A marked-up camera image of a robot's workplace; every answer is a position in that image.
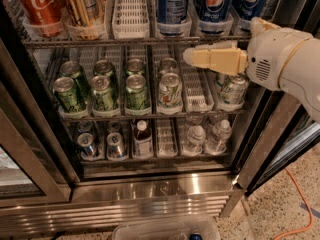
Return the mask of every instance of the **speckled floor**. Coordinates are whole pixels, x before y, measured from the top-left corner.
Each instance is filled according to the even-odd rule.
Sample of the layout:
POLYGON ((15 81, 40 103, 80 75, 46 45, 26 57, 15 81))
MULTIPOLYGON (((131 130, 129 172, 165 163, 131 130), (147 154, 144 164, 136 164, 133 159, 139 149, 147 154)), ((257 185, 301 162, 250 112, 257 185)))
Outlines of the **speckled floor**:
MULTIPOLYGON (((282 239, 320 239, 320 144, 288 168, 301 186, 315 216, 314 225, 309 231, 282 239)), ((283 232, 307 226, 309 214, 294 183, 284 170, 249 198, 243 198, 230 217, 217 218, 216 222, 222 240, 271 240, 283 232)), ((55 237, 32 238, 53 239, 111 240, 112 232, 73 232, 55 237)))

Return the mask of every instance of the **coca-cola can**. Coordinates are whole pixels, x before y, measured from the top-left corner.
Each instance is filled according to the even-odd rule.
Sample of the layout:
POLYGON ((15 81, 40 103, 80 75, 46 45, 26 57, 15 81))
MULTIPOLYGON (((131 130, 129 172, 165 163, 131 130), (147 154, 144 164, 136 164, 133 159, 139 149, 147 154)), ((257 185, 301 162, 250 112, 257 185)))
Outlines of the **coca-cola can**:
POLYGON ((53 37, 61 32, 59 23, 62 16, 61 0, 19 0, 31 25, 50 25, 50 31, 41 28, 40 35, 53 37))

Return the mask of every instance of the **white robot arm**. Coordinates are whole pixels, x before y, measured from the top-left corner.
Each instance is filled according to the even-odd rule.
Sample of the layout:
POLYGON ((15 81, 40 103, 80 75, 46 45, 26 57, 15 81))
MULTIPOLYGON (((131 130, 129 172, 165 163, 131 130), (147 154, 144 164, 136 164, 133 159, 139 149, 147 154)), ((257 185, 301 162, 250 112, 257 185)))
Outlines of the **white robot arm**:
POLYGON ((184 54, 186 62, 229 75, 245 71, 252 82, 272 91, 282 90, 296 97, 311 118, 320 123, 320 40, 313 38, 309 33, 280 28, 273 24, 266 29, 265 22, 261 19, 254 22, 260 22, 260 30, 252 31, 253 37, 249 41, 246 63, 243 63, 243 54, 231 55, 228 49, 225 49, 225 55, 221 55, 224 49, 211 49, 209 53, 207 50, 210 54, 210 58, 207 59, 209 66, 199 65, 197 55, 187 49, 184 54), (221 56, 218 63, 215 59, 217 50, 221 56), (225 58, 229 58, 228 61, 233 61, 238 66, 230 68, 230 65, 226 66, 220 62, 225 58))

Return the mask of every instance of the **power cord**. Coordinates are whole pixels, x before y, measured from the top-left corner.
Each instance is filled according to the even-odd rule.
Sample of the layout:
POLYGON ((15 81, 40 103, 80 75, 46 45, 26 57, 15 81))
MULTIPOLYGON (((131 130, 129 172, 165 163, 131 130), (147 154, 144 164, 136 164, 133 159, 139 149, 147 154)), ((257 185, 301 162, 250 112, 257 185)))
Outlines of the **power cord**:
POLYGON ((289 231, 289 232, 285 232, 285 233, 282 233, 280 235, 278 235, 277 237, 274 238, 274 240, 279 240, 285 236, 289 236, 289 235, 293 235, 293 234, 298 234, 298 233, 301 233, 301 232, 304 232, 304 231, 307 231, 309 230, 310 228, 312 228, 313 226, 313 214, 312 214, 312 211, 311 211, 311 208, 310 208, 310 205, 308 203, 308 201, 306 200, 306 198, 304 197, 303 193, 302 193, 302 190, 298 184, 298 182, 296 181, 296 179, 294 178, 294 176, 292 175, 292 173, 289 171, 289 169, 285 168, 285 170, 287 171, 287 173, 289 174, 289 176, 291 177, 293 183, 295 184, 297 190, 299 191, 299 194, 301 196, 301 198, 303 199, 308 211, 309 211, 309 215, 310 215, 310 223, 307 227, 305 228, 300 228, 300 229, 295 229, 295 230, 292 230, 292 231, 289 231))

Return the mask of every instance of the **speaker grille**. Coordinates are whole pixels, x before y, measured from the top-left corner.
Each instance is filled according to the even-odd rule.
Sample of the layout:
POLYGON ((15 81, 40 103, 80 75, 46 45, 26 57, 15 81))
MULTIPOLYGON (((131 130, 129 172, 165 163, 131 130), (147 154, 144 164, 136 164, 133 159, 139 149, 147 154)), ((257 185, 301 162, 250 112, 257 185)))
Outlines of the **speaker grille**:
POLYGON ((270 65, 269 61, 267 61, 267 60, 259 61, 258 66, 257 66, 257 71, 256 71, 256 77, 260 81, 265 81, 269 77, 270 70, 271 70, 271 65, 270 65))

